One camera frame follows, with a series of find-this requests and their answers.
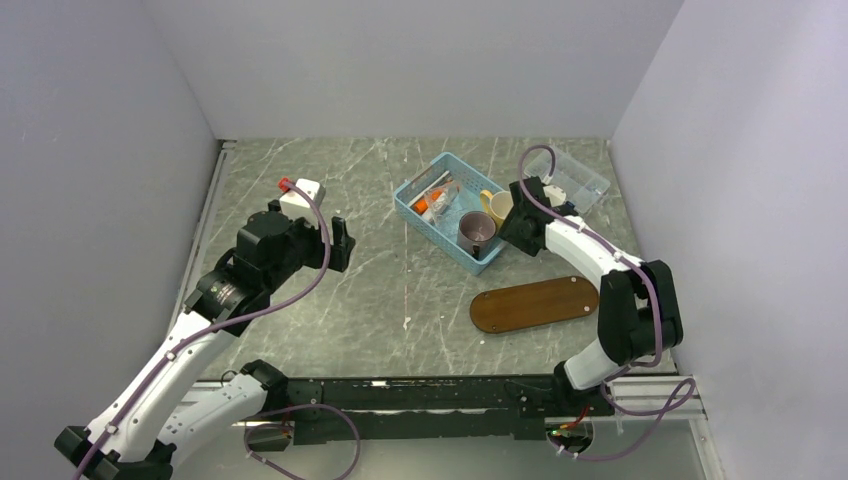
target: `oval wooden board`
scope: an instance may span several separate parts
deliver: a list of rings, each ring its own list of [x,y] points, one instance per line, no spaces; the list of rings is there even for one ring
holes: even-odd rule
[[[498,334],[585,317],[596,308],[598,291],[589,280],[563,277],[483,292],[469,313],[477,328]]]

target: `cable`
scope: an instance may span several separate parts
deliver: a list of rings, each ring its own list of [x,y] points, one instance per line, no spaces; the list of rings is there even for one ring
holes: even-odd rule
[[[224,373],[221,374],[221,380],[220,380],[222,387],[224,386],[224,377],[226,377],[228,373],[232,373],[233,378],[235,378],[238,375],[238,372],[235,371],[235,370],[224,370]]]
[[[218,330],[222,330],[232,325],[244,323],[255,318],[261,317],[263,315],[282,310],[288,307],[289,305],[293,304],[294,302],[300,300],[301,298],[305,297],[318,285],[318,282],[320,282],[321,279],[324,278],[324,274],[327,273],[327,269],[330,266],[330,234],[327,230],[327,223],[324,221],[324,217],[321,216],[321,210],[318,209],[318,205],[315,205],[315,202],[313,202],[312,199],[309,198],[309,195],[307,195],[303,190],[297,188],[297,186],[293,185],[290,182],[284,182],[283,185],[294,191],[296,194],[300,195],[303,200],[306,201],[306,203],[309,205],[310,210],[312,210],[312,213],[314,213],[315,217],[318,219],[318,229],[321,231],[321,239],[324,242],[324,261],[321,263],[321,268],[318,270],[318,275],[315,276],[315,279],[312,280],[312,283],[307,285],[306,288],[300,291],[300,293],[294,295],[288,300],[282,303],[278,303],[277,305],[272,305],[263,310],[248,313],[246,315],[231,318],[221,323],[210,325],[209,327],[206,327],[203,330],[189,335],[188,337],[177,343],[170,351],[165,352],[165,356],[163,356],[159,360],[159,362],[156,363],[152,369],[150,369],[150,372],[148,372],[148,374],[141,380],[141,382],[138,384],[138,387],[136,387],[135,391],[133,391],[129,398],[127,398],[127,401],[126,403],[124,403],[123,407],[121,407],[118,410],[118,413],[116,413],[115,416],[112,417],[112,421],[109,422],[107,428],[103,430],[100,436],[97,437],[97,440],[95,440],[94,443],[91,445],[91,448],[88,449],[88,452],[86,452],[85,456],[80,461],[76,472],[74,472],[74,476],[71,477],[72,480],[80,480],[80,478],[82,478],[83,472],[85,472],[86,467],[88,467],[88,464],[91,462],[91,459],[94,458],[94,455],[109,440],[109,437],[118,431],[117,425],[120,424],[124,417],[127,416],[127,414],[130,412],[130,409],[132,409],[132,407],[134,407],[135,404],[138,403],[139,398],[141,398],[141,396],[144,394],[150,384],[153,383],[153,380],[156,379],[156,376],[159,375],[159,373],[162,371],[162,369],[165,368],[165,366],[168,365],[168,363],[170,363],[170,360],[168,359],[169,355],[173,355],[175,358],[180,352],[183,351],[183,349],[185,349],[186,347],[191,345],[195,340],[200,337],[203,337],[206,334],[214,333]]]
[[[573,422],[570,422],[570,423],[563,423],[562,425],[559,426],[560,430],[570,430],[570,429],[576,427],[577,425],[580,425],[580,422],[582,422],[583,419],[586,418],[586,415],[588,413],[589,413],[589,405],[586,405],[585,407],[583,407],[583,411],[580,412],[580,415],[577,417],[576,420],[574,420]]]
[[[521,154],[521,158],[518,160],[518,185],[521,187],[521,191],[524,193],[524,196],[527,198],[527,200],[530,201],[530,203],[532,203],[536,208],[538,208],[542,212],[552,216],[557,221],[560,221],[560,222],[568,225],[569,227],[575,229],[578,232],[585,233],[586,235],[589,236],[589,238],[595,240],[595,242],[597,242],[601,247],[603,247],[605,250],[607,250],[611,255],[615,255],[615,254],[619,253],[619,250],[615,246],[613,246],[604,237],[602,237],[601,235],[599,235],[598,233],[596,233],[592,229],[590,229],[588,227],[584,227],[581,230],[580,225],[572,222],[571,220],[567,219],[566,217],[563,217],[562,215],[558,214],[557,212],[555,212],[555,211],[551,210],[550,208],[542,205],[538,200],[536,200],[535,198],[533,198],[532,195],[530,195],[530,191],[527,189],[527,186],[524,184],[524,161],[527,160],[527,155],[529,155],[530,152],[532,152],[533,150],[539,150],[539,149],[546,150],[548,153],[551,154],[551,170],[550,170],[551,175],[553,175],[555,167],[556,167],[556,154],[554,153],[554,150],[548,145],[533,145],[530,148],[528,148],[527,150],[525,150],[524,153]],[[655,366],[659,365],[660,361],[662,360],[662,323],[661,323],[661,319],[660,319],[659,301],[657,300],[656,289],[654,288],[653,283],[651,283],[651,279],[648,278],[648,275],[644,271],[642,271],[642,269],[639,268],[638,265],[631,262],[630,260],[628,260],[624,256],[618,257],[617,260],[620,261],[621,263],[623,263],[629,269],[633,270],[633,272],[636,273],[636,275],[639,277],[639,279],[645,285],[645,288],[648,290],[648,298],[651,302],[651,307],[652,307],[651,308],[651,316],[653,317],[653,322],[654,322],[654,359],[651,360],[651,361],[648,361],[648,362],[634,361],[634,362],[631,363],[630,366],[655,367]],[[627,366],[627,367],[623,368],[622,370],[610,375],[609,377],[605,378],[604,381],[610,382],[610,381],[615,380],[616,378],[626,374],[628,371],[630,371],[630,366]],[[685,385],[689,385],[689,390],[683,395],[683,398],[681,398],[677,402],[674,402],[674,398],[677,396],[677,394],[680,392],[680,390]],[[633,443],[633,445],[622,450],[621,452],[619,452],[617,454],[607,455],[607,456],[603,456],[603,457],[578,457],[578,456],[575,456],[574,458],[579,458],[581,460],[586,460],[586,461],[606,461],[606,460],[617,460],[619,458],[625,457],[625,456],[633,453],[637,448],[639,448],[642,445],[642,443],[651,435],[651,433],[653,433],[654,429],[656,429],[656,426],[659,423],[659,421],[662,419],[663,415],[674,410],[675,408],[678,408],[680,405],[686,403],[690,398],[692,398],[692,396],[695,393],[695,380],[692,379],[692,378],[684,379],[674,388],[674,390],[672,391],[671,395],[668,397],[668,400],[665,402],[665,405],[662,408],[660,408],[658,410],[650,410],[650,411],[645,411],[645,412],[634,412],[632,410],[625,409],[624,407],[622,407],[621,405],[616,403],[615,400],[610,398],[609,395],[607,395],[607,393],[604,391],[604,388],[601,388],[600,390],[601,390],[601,395],[604,397],[604,399],[613,408],[615,408],[616,410],[618,410],[618,411],[620,411],[624,414],[636,415],[636,416],[657,415],[657,418],[656,418],[656,420],[654,420],[654,423],[650,427],[648,427],[648,429],[645,431],[645,433],[643,433],[642,436],[639,437],[639,439],[636,442]]]
[[[293,407],[286,407],[286,408],[283,408],[283,409],[280,409],[280,410],[274,410],[274,411],[271,411],[271,412],[264,412],[261,415],[259,415],[259,417],[268,417],[268,416],[271,416],[271,415],[279,415],[281,413],[296,412],[298,410],[305,410],[305,409],[309,409],[309,408],[318,408],[318,409],[321,409],[321,410],[327,410],[327,411],[335,413],[336,415],[340,416],[342,418],[342,420],[345,421],[345,423],[347,423],[347,426],[350,427],[350,431],[353,432],[353,438],[354,438],[354,440],[356,440],[356,451],[353,454],[353,461],[350,463],[350,466],[347,467],[347,470],[342,472],[342,474],[340,476],[336,477],[334,480],[343,480],[343,479],[347,478],[348,475],[350,475],[350,473],[353,472],[353,469],[356,467],[357,462],[359,462],[359,454],[360,454],[360,451],[362,449],[362,440],[359,437],[359,430],[356,429],[356,425],[354,425],[353,420],[351,420],[350,417],[345,415],[344,412],[342,412],[338,408],[333,407],[331,405],[324,405],[322,403],[316,403],[316,404],[306,404],[306,405],[295,405]],[[263,464],[271,467],[272,469],[274,469],[277,472],[291,478],[292,480],[305,480],[304,478],[298,477],[297,475],[291,473],[290,471],[286,470],[285,468],[277,465],[276,463],[268,460],[267,458],[263,457],[262,455],[259,455],[258,453],[254,452],[253,450],[250,449],[250,445],[248,444],[248,440],[250,439],[250,435],[253,432],[255,432],[256,430],[260,429],[261,427],[262,427],[261,425],[251,427],[244,434],[244,449],[247,450],[248,456],[250,456],[250,458],[253,458],[254,460],[256,460],[260,463],[263,463]]]

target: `small white object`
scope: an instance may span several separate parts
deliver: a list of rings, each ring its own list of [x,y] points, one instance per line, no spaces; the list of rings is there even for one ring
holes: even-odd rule
[[[324,201],[325,190],[320,183],[301,178],[294,185],[307,194],[315,205],[321,206],[321,202]],[[289,190],[280,197],[280,211],[292,221],[302,217],[306,219],[309,225],[318,227],[318,218],[312,213],[309,204],[294,190]]]
[[[545,185],[543,190],[545,192],[545,196],[551,201],[552,207],[558,207],[565,203],[565,190],[557,187],[556,185]]]

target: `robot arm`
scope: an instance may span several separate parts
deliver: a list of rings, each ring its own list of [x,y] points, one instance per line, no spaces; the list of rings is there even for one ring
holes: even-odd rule
[[[538,177],[526,179],[525,185],[537,201],[551,208]],[[577,228],[557,222],[539,210],[527,200],[518,182],[510,185],[510,191],[514,207],[498,235],[531,256],[543,248],[559,255],[585,275],[600,294],[598,338],[554,369],[555,391],[564,400],[586,394],[637,358],[656,353],[652,309],[659,309],[663,349],[683,340],[674,282],[665,263],[644,262],[617,249],[610,253],[582,233],[586,223],[570,203],[552,210],[568,216]],[[619,261],[622,257],[647,273],[657,293],[657,305],[645,301],[645,286],[635,272]]]
[[[324,190],[318,183],[299,180],[296,186],[320,205]],[[305,200],[287,190],[268,204],[268,211],[248,218],[238,232],[235,248],[198,281],[167,338],[126,390],[86,427],[67,427],[56,439],[55,447],[79,466],[94,439],[104,430],[111,433],[88,462],[85,476],[166,480],[176,465],[215,433],[259,413],[269,402],[285,402],[288,379],[257,360],[245,365],[216,394],[175,412],[198,376],[244,332],[249,321],[206,333],[178,353],[171,352],[184,339],[213,324],[267,308],[271,295],[291,275],[303,266],[321,266],[324,244],[320,231],[312,227],[317,223],[314,213]],[[341,218],[334,217],[332,226],[329,268],[344,271],[355,241]],[[113,425],[116,412],[163,358],[168,363]]]

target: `orange object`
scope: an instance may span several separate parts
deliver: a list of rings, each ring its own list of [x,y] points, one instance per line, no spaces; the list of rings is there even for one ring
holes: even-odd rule
[[[436,199],[439,198],[442,195],[443,192],[444,192],[443,190],[436,190],[433,193],[431,193],[430,194],[430,201],[435,202]],[[424,197],[421,197],[421,199],[418,200],[417,202],[415,202],[415,205],[412,206],[412,210],[415,213],[417,213],[418,215],[422,215],[424,212],[427,211],[428,208],[430,208],[430,207],[427,206],[427,200]]]
[[[277,186],[280,187],[280,190],[282,190],[283,193],[288,193],[288,191],[289,191],[289,187],[286,186],[286,183],[291,183],[291,180],[289,180],[289,177],[283,177],[277,183]]]

